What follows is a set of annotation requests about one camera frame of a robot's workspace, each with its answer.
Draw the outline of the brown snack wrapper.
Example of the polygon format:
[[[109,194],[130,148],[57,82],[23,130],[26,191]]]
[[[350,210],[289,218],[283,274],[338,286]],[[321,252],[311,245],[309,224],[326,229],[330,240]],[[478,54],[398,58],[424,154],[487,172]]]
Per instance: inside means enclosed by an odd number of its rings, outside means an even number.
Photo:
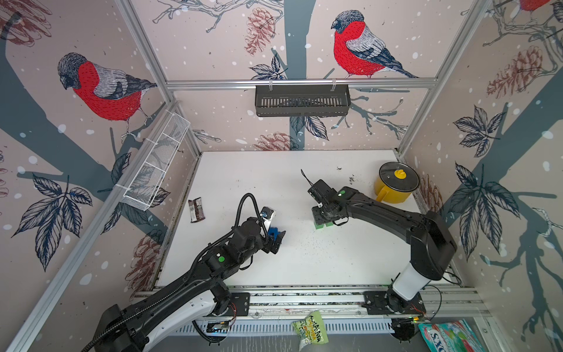
[[[191,223],[198,223],[202,220],[205,220],[205,214],[202,207],[201,197],[189,200],[189,212],[191,217]]]

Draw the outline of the yellow pot with lid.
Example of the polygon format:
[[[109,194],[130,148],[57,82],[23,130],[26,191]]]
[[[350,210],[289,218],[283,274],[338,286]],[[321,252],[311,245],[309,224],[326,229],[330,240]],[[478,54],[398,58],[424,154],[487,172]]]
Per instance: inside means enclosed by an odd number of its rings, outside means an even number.
[[[378,170],[374,192],[378,202],[399,204],[405,202],[419,185],[419,175],[413,168],[398,161],[390,161]]]

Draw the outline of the colourful tissue packet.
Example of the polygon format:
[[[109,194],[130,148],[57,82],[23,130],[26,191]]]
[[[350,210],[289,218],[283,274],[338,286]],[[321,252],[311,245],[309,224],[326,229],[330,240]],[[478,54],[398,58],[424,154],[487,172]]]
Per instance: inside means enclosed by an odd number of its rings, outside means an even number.
[[[486,351],[465,320],[442,324],[419,324],[419,331],[430,351]]]

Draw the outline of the green long lego brick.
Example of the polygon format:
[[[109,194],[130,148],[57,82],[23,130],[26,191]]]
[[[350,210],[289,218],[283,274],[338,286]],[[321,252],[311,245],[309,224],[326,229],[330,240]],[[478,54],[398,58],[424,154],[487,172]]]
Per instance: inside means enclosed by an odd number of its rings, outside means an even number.
[[[323,228],[330,228],[330,227],[334,227],[334,223],[332,221],[330,221],[329,223],[325,223],[325,224],[318,224],[318,223],[314,223],[315,225],[315,229],[316,230],[321,230]]]

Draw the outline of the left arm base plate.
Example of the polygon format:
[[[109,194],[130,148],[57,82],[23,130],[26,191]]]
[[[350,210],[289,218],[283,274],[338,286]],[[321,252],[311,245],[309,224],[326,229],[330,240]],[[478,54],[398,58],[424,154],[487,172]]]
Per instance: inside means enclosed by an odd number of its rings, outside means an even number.
[[[221,317],[238,318],[249,315],[250,309],[250,293],[232,293],[230,301],[225,310],[220,314]]]

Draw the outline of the green snack packet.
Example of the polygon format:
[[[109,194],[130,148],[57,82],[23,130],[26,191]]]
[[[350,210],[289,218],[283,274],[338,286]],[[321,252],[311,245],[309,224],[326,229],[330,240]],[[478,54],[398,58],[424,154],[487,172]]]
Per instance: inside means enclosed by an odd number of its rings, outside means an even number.
[[[299,336],[299,350],[309,345],[324,345],[329,342],[326,327],[319,311],[315,311],[306,318],[292,322],[292,327]]]

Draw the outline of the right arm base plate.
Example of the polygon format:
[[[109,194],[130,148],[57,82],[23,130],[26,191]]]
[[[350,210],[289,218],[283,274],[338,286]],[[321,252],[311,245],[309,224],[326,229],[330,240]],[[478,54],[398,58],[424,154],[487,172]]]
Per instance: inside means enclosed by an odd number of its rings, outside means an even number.
[[[407,301],[393,290],[363,292],[363,308],[369,315],[425,315],[427,313],[422,296],[417,293]]]

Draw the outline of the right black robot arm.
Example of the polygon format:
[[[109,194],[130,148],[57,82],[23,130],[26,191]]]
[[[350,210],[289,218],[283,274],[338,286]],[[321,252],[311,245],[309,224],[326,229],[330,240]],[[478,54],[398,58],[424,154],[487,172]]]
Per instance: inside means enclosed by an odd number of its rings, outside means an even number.
[[[349,219],[357,219],[390,232],[410,246],[410,262],[387,292],[389,303],[410,302],[427,284],[441,280],[457,252],[445,221],[436,212],[404,211],[347,186],[336,191],[324,180],[312,183],[308,193],[318,204],[312,208],[315,227],[342,226]]]

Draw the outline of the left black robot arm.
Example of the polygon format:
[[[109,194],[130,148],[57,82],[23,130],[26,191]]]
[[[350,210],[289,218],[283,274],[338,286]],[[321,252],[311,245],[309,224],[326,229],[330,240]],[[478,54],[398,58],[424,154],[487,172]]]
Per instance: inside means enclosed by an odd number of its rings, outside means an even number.
[[[268,230],[251,217],[208,244],[189,270],[174,282],[124,309],[108,308],[85,351],[150,351],[178,328],[229,309],[225,280],[240,271],[255,253],[276,254],[285,233]]]

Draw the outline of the blue long lego brick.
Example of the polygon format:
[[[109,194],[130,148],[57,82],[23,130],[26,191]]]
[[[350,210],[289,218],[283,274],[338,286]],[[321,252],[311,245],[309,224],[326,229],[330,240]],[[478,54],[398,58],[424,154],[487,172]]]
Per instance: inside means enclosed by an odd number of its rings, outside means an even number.
[[[279,237],[280,231],[278,230],[277,227],[270,227],[268,229],[268,236],[270,239],[272,239],[273,241],[276,241]]]

